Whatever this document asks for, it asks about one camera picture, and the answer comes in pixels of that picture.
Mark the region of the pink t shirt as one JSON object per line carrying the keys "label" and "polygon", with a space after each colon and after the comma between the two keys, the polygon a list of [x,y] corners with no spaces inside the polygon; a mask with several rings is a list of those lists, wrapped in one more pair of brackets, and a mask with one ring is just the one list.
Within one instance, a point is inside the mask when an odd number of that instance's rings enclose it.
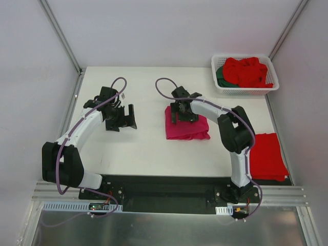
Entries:
{"label": "pink t shirt", "polygon": [[165,130],[167,140],[209,140],[209,124],[204,116],[196,122],[177,121],[172,123],[171,107],[165,109]]}

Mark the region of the white plastic laundry basket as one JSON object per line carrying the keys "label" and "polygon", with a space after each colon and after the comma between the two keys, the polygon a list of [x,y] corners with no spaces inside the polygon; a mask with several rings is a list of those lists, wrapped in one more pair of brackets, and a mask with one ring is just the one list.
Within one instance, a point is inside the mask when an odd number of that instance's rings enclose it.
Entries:
{"label": "white plastic laundry basket", "polygon": [[265,55],[216,54],[211,69],[220,94],[263,96],[279,89],[273,63]]}

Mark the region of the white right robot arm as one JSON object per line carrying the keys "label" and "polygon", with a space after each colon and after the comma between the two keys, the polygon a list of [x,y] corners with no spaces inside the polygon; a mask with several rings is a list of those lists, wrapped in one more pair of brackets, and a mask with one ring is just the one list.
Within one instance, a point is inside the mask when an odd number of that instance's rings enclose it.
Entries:
{"label": "white right robot arm", "polygon": [[190,94],[180,86],[172,91],[171,122],[188,122],[192,126],[201,117],[216,123],[223,146],[230,153],[232,174],[230,186],[221,192],[221,199],[237,204],[249,196],[253,188],[250,175],[250,150],[255,143],[255,132],[241,106],[224,108],[206,100],[200,93]]}

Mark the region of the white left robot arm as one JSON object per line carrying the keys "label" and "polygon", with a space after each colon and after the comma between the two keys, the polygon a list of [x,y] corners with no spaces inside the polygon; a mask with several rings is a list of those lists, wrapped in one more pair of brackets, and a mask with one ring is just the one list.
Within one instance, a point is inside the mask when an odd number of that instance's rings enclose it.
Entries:
{"label": "white left robot arm", "polygon": [[91,134],[105,124],[107,131],[118,132],[120,128],[137,128],[134,106],[126,109],[121,104],[120,92],[102,87],[100,94],[88,100],[78,121],[55,142],[46,142],[42,147],[42,179],[47,182],[72,188],[88,188],[97,199],[108,195],[108,186],[100,174],[84,169],[80,150]]}

